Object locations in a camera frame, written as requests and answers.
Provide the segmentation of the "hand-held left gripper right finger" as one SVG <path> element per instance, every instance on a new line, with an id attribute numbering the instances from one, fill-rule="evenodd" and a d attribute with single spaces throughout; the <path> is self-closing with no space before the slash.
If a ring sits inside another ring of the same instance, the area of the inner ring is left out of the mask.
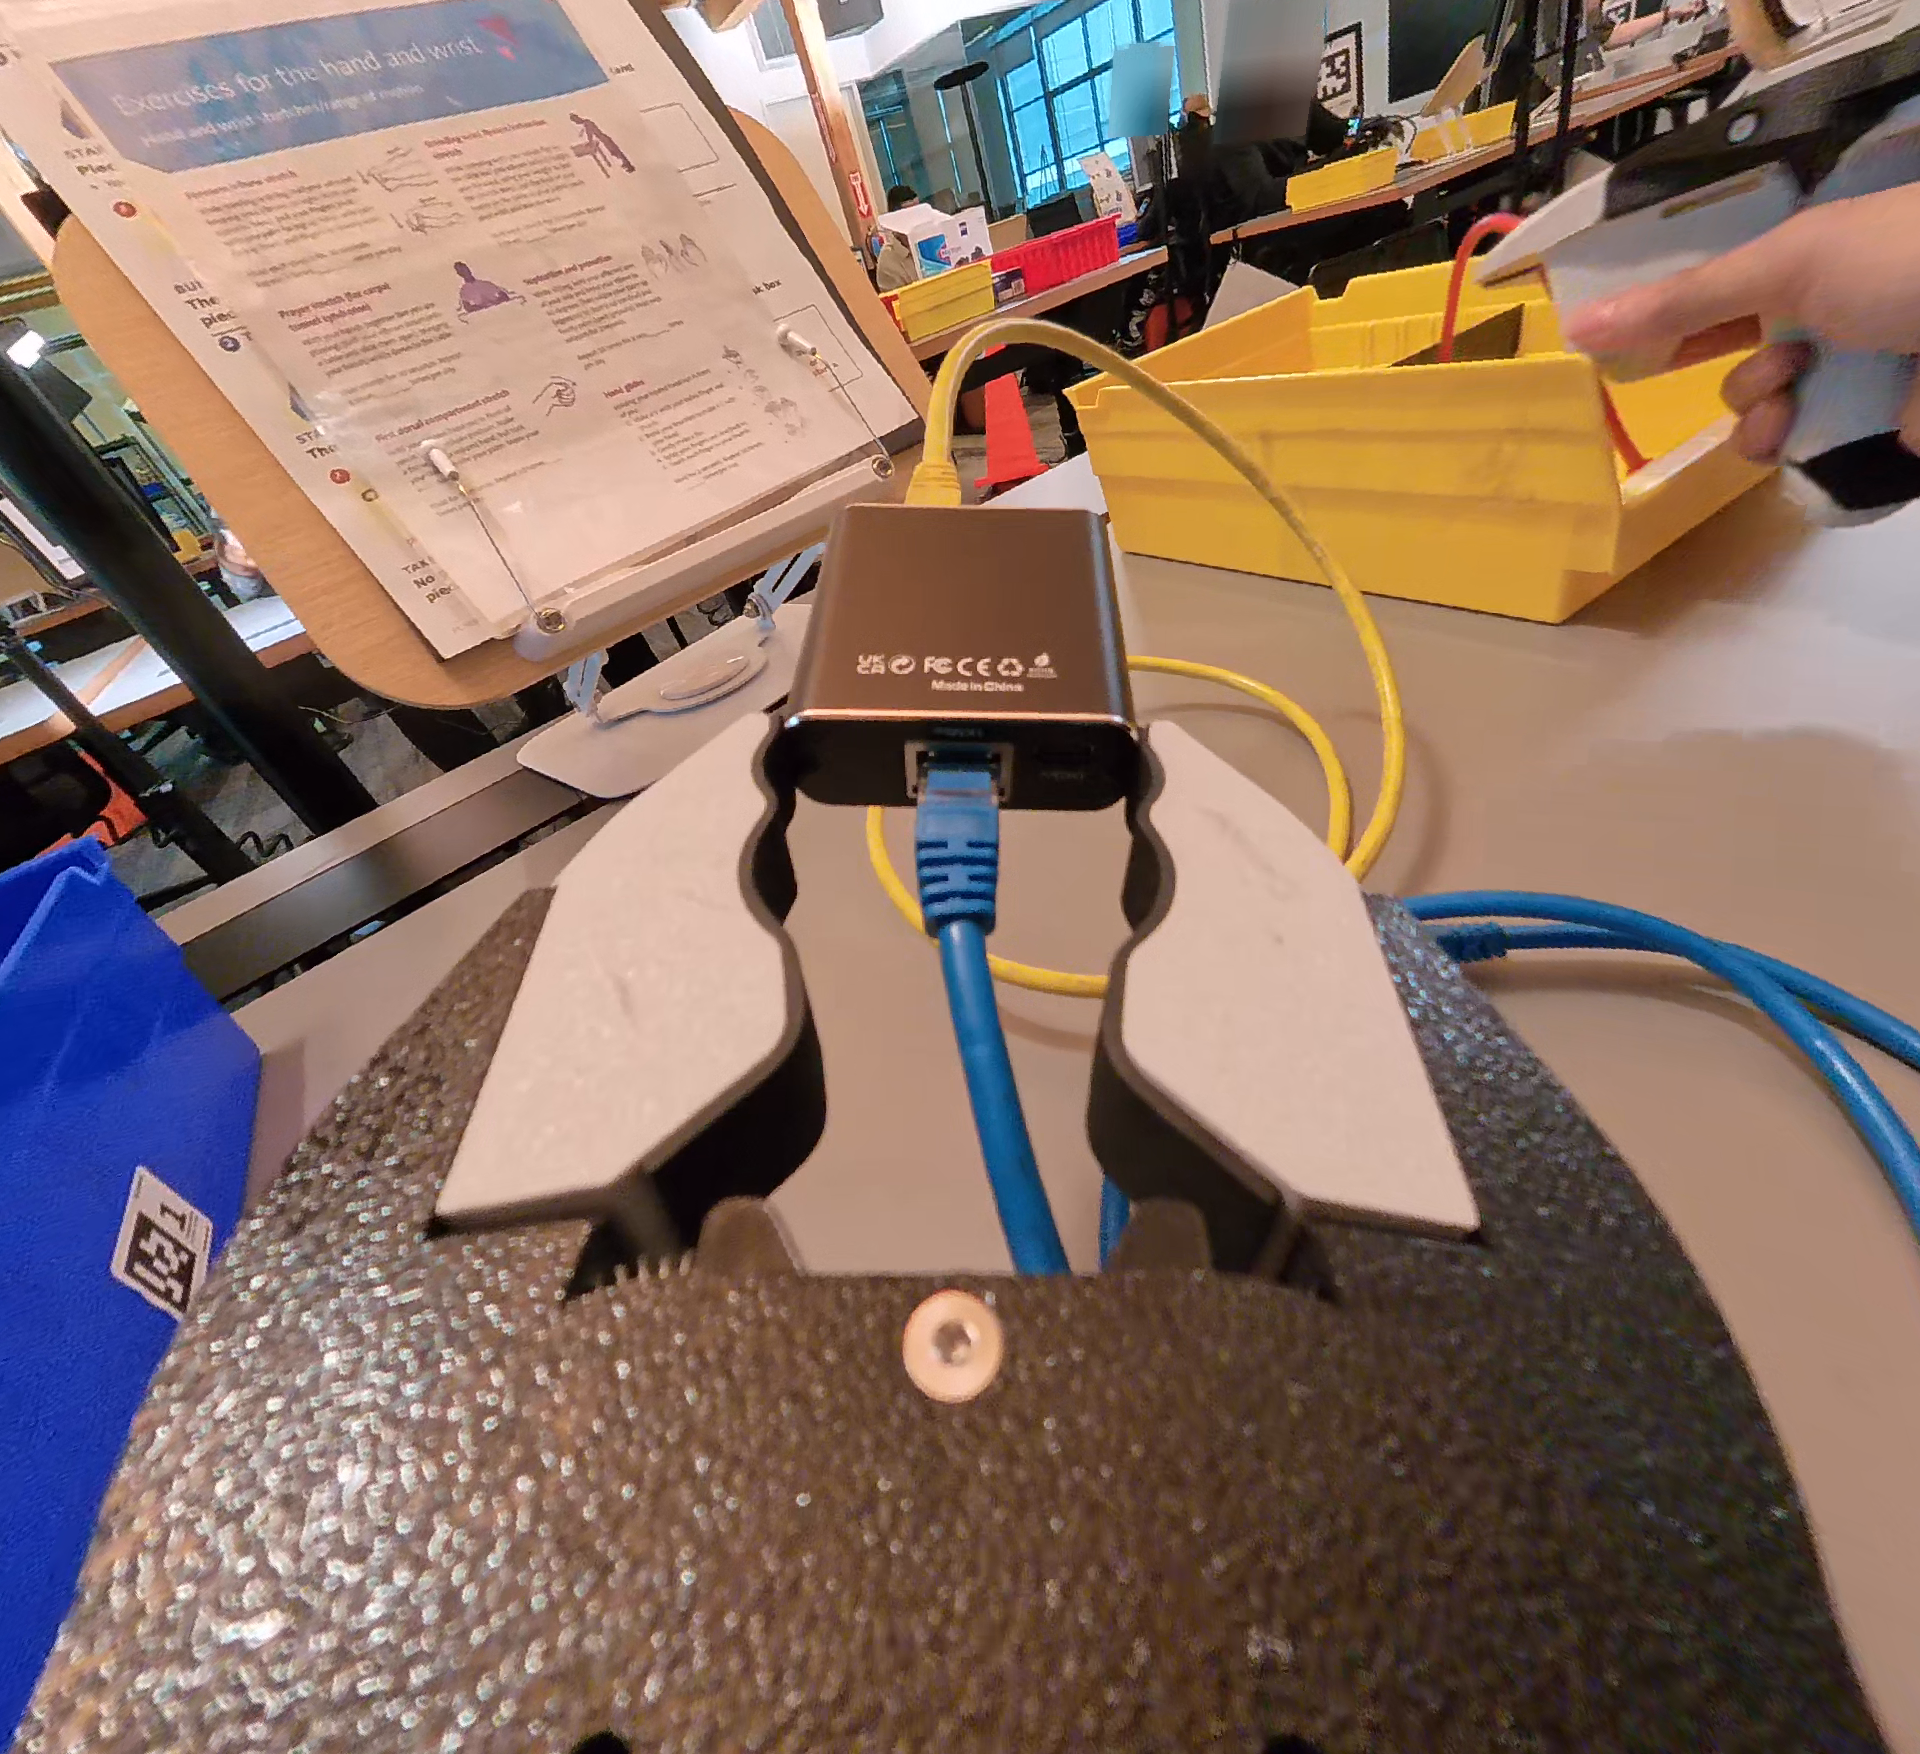
<path id="1" fill-rule="evenodd" d="M 1480 1207 L 1355 876 L 1172 719 L 1139 740 L 1087 1133 L 1135 1215 L 1280 1276 L 1318 1221 L 1457 1245 Z"/>

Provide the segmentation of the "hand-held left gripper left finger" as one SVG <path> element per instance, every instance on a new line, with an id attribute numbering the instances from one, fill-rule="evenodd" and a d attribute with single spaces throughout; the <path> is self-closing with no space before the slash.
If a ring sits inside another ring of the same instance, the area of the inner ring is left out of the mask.
<path id="1" fill-rule="evenodd" d="M 573 1293 L 689 1255 L 801 1274 L 773 1196 L 829 1084 L 787 932 L 796 791 L 745 715 L 567 864 L 433 1217 L 439 1235 L 583 1221 Z"/>

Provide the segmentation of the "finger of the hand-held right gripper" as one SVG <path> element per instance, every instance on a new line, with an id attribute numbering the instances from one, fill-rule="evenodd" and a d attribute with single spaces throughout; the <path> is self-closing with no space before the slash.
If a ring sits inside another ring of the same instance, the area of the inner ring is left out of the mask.
<path id="1" fill-rule="evenodd" d="M 1611 177 L 1603 171 L 1579 181 L 1528 215 L 1479 255 L 1476 280 L 1493 283 L 1553 267 L 1652 278 L 1743 245 L 1802 206 L 1797 181 L 1776 164 L 1624 212 L 1607 207 Z"/>

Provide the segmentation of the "black network adapter box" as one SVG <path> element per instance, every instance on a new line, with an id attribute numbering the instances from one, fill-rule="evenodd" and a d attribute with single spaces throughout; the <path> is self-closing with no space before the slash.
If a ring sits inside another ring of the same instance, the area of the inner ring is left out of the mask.
<path id="1" fill-rule="evenodd" d="M 826 807 L 910 807 L 942 764 L 986 765 L 1003 807 L 1134 796 L 1113 559 L 1090 509 L 857 503 L 834 524 L 770 770 Z"/>

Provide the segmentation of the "blue plastic bin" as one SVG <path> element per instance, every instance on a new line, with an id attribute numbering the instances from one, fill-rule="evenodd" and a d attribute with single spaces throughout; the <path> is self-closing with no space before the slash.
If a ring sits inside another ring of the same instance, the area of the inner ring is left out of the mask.
<path id="1" fill-rule="evenodd" d="M 261 1056 L 95 839 L 3 876 L 3 1732 L 244 1206 Z"/>

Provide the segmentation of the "grey desk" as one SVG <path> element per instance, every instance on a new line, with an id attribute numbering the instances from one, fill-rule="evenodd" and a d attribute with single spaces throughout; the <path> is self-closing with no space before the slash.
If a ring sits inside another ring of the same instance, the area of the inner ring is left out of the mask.
<path id="1" fill-rule="evenodd" d="M 1754 946 L 1916 1022 L 1916 509 L 1813 527 L 1777 484 L 1567 624 L 1377 607 L 1411 780 L 1374 882 L 1595 896 Z M 399 919 L 239 1007 L 262 1054 L 253 1188 L 526 887 L 606 820 L 487 758 L 183 904 L 213 988 Z M 847 809 L 803 807 L 794 935 L 829 1129 L 780 1191 L 803 1261 L 1001 1269 L 935 956 Z M 1886 1742 L 1916 1750 L 1916 1237 L 1815 1077 L 1677 966 L 1530 954 L 1482 971 L 1693 1257 L 1803 1490 Z"/>

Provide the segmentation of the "person's right hand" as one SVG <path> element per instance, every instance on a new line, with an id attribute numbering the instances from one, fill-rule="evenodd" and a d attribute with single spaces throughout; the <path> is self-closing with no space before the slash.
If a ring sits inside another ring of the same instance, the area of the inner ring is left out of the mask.
<path id="1" fill-rule="evenodd" d="M 1779 464 L 1811 348 L 1919 352 L 1919 186 L 1813 206 L 1756 242 L 1562 319 L 1571 348 L 1690 366 L 1747 351 L 1723 383 L 1740 456 Z"/>

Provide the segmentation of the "red plastic bin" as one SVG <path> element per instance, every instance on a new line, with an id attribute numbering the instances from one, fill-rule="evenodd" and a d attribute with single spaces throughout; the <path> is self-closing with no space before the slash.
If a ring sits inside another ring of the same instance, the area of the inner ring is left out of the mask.
<path id="1" fill-rule="evenodd" d="M 996 299 L 1030 299 L 1113 266 L 1121 257 L 1123 227 L 1128 224 L 1116 215 L 1101 215 L 996 249 L 993 255 Z"/>

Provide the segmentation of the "black metal pole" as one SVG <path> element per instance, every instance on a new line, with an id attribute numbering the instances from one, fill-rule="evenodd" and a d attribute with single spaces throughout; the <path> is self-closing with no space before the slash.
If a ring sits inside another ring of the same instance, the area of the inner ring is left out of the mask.
<path id="1" fill-rule="evenodd" d="M 3 460 L 26 508 L 108 591 L 313 836 L 373 814 L 320 735 L 31 370 L 3 361 Z"/>

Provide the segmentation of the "orange traffic cone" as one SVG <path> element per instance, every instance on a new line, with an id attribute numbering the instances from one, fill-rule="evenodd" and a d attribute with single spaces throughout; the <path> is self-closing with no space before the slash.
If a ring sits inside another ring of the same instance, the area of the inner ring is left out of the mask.
<path id="1" fill-rule="evenodd" d="M 1035 445 L 1018 376 L 990 378 L 983 396 L 984 469 L 975 484 L 993 497 L 1040 477 L 1047 464 Z"/>

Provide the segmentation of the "small yellow plastic bin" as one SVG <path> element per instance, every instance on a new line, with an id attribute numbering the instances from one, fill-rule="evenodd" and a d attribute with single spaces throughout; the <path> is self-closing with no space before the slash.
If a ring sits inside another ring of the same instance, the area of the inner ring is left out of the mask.
<path id="1" fill-rule="evenodd" d="M 996 307 L 990 260 L 973 260 L 890 290 L 887 302 L 902 337 L 927 343 L 953 327 L 973 327 Z"/>

